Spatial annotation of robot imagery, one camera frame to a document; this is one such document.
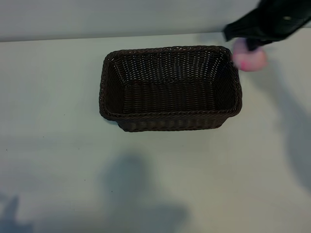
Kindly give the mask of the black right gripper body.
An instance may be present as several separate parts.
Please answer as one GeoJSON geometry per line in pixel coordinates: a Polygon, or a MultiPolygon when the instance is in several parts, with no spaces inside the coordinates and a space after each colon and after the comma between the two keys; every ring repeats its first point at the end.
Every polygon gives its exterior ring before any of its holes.
{"type": "Polygon", "coordinates": [[[250,12],[257,30],[246,43],[273,43],[298,31],[311,20],[309,0],[261,0],[250,12]]]}

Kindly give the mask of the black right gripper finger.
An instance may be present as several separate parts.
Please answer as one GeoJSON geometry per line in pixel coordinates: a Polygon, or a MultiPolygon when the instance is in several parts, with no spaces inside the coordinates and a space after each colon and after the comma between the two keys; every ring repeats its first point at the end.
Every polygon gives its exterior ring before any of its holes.
{"type": "Polygon", "coordinates": [[[246,46],[249,51],[255,51],[259,47],[262,47],[262,46],[265,46],[271,43],[272,43],[271,40],[259,40],[259,39],[251,39],[251,38],[246,39],[246,46]]]}
{"type": "Polygon", "coordinates": [[[223,36],[226,42],[234,38],[252,38],[251,29],[253,26],[252,17],[242,17],[239,20],[227,24],[223,29],[223,36]]]}

